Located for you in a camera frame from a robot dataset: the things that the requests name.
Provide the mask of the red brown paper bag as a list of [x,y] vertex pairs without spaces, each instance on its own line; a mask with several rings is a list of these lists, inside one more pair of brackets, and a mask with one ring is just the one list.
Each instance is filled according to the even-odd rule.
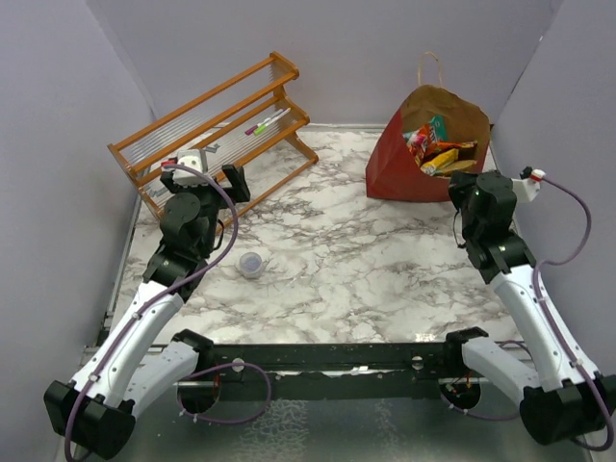
[[365,170],[369,198],[441,202],[449,199],[455,172],[480,173],[490,141],[488,116],[474,103],[447,90],[442,66],[437,83],[423,81],[404,99],[380,135]]

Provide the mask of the teal Fox's candy bag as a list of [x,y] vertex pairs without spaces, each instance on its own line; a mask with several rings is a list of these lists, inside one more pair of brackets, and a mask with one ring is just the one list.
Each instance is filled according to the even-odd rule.
[[435,115],[428,122],[428,135],[431,142],[441,142],[449,139],[445,122],[441,115]]

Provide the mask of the orange fruit candy bag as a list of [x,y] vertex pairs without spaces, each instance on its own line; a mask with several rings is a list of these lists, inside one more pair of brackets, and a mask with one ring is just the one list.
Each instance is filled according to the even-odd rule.
[[424,162],[425,155],[428,153],[430,146],[435,142],[431,142],[428,135],[428,123],[421,126],[418,130],[411,133],[407,147],[417,166]]

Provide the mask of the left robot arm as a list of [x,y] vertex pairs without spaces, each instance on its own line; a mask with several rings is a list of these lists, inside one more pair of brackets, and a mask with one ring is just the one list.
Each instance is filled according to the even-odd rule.
[[153,384],[134,377],[141,360],[162,328],[190,299],[205,274],[230,252],[217,239],[218,214],[250,199],[244,169],[222,168],[229,184],[223,187],[203,167],[165,162],[161,183],[170,197],[160,220],[162,238],[147,263],[137,292],[119,324],[88,363],[67,382],[53,381],[43,396],[54,431],[64,439],[64,457],[74,460],[72,446],[104,459],[116,456],[135,427],[137,410],[179,372],[198,380],[206,377],[213,357],[199,346],[174,350],[173,366],[151,371]]

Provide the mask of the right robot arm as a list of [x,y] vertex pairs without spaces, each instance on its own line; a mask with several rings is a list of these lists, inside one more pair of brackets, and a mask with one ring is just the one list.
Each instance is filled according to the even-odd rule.
[[512,179],[497,170],[456,171],[449,198],[462,218],[462,246],[483,281],[492,288],[522,335],[533,361],[527,366],[506,353],[482,330],[448,336],[442,353],[451,375],[478,372],[518,407],[528,434],[541,445],[569,440],[584,449],[581,436],[605,430],[597,451],[615,443],[615,378],[603,374],[579,346],[542,280],[538,261],[512,230],[516,207],[530,202],[549,183],[546,173],[527,167]]

